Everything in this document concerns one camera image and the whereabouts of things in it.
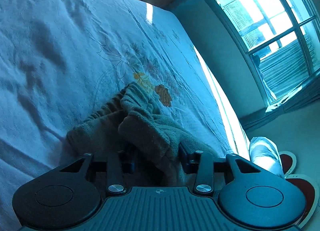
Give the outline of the grey-green fleece pants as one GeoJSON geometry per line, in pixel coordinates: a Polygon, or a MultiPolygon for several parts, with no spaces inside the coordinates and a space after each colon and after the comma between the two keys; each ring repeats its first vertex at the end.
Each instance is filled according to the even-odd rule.
{"type": "Polygon", "coordinates": [[[153,96],[130,83],[100,110],[67,133],[73,149],[97,158],[123,150],[138,155],[138,173],[125,176],[128,184],[184,185],[187,180],[178,161],[178,145],[191,151],[217,153],[178,123],[160,112],[153,96]]]}

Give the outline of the large bedroom window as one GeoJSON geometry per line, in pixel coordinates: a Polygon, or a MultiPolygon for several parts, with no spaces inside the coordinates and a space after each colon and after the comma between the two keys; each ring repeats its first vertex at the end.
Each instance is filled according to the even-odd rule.
{"type": "Polygon", "coordinates": [[[205,0],[230,33],[264,108],[241,119],[257,129],[319,101],[319,15],[311,0],[205,0]]]}

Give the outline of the white pillow on floor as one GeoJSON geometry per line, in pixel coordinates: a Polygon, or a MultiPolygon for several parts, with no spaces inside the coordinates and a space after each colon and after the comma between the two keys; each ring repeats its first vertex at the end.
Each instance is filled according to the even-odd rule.
{"type": "Polygon", "coordinates": [[[249,156],[252,163],[284,178],[278,148],[270,139],[266,137],[253,137],[249,144],[249,156]]]}

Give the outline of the red heart-shaped floor mat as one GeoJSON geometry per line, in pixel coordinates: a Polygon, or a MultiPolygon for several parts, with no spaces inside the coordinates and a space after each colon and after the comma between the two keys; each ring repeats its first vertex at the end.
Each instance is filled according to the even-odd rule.
{"type": "Polygon", "coordinates": [[[295,154],[290,151],[281,151],[279,154],[285,180],[299,188],[306,198],[306,209],[297,224],[300,229],[303,229],[318,207],[319,186],[309,176],[294,173],[297,166],[295,154]]]}

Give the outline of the light blue floral bedsheet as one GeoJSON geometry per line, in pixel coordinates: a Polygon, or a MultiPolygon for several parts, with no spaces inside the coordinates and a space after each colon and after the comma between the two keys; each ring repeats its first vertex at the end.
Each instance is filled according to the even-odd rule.
{"type": "Polygon", "coordinates": [[[66,134],[132,81],[220,157],[249,158],[221,86],[174,14],[139,0],[1,0],[1,230],[14,192],[72,158],[66,134]]]}

